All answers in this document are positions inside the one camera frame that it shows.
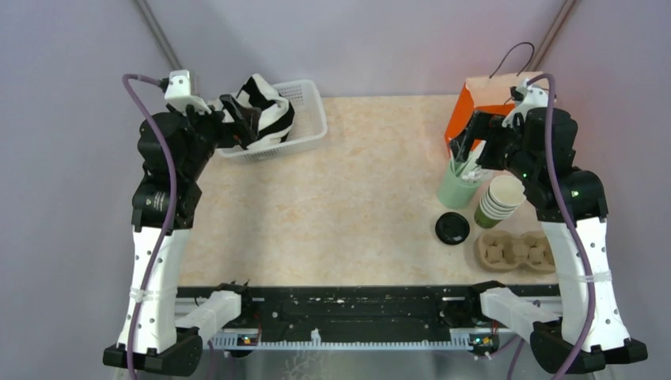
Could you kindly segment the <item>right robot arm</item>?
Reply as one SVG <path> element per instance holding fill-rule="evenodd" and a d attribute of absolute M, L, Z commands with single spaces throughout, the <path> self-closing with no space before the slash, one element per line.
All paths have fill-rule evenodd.
<path fill-rule="evenodd" d="M 464 304 L 464 316 L 474 326 L 493 319 L 514 330 L 555 378 L 648 358 L 647 346 L 630 336 L 618 312 L 606 248 L 605 190 L 596 173 L 574 164 L 577 132 L 577 122 L 562 109 L 534 106 L 510 120 L 476 110 L 451 142 L 460 161 L 482 142 L 477 163 L 521 182 L 548 239 L 562 302 L 560 315 L 544 313 L 490 281 L 477 285 L 478 296 Z"/>

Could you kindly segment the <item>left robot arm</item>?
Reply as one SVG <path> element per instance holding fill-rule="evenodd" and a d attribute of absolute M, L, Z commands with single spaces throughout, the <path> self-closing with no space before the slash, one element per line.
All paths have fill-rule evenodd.
<path fill-rule="evenodd" d="M 185 317 L 176 318 L 178 279 L 185 245 L 202 195 L 198 179 L 214 152 L 227 143 L 248 145 L 259 131 L 261 111 L 220 98 L 222 110 L 174 107 L 146 116 L 138 152 L 143 177 L 131 199 L 135 246 L 127 316 L 103 362 L 139 371 L 187 377 L 204 344 L 229 322 L 248 325 L 254 314 L 244 284 L 223 283 Z"/>

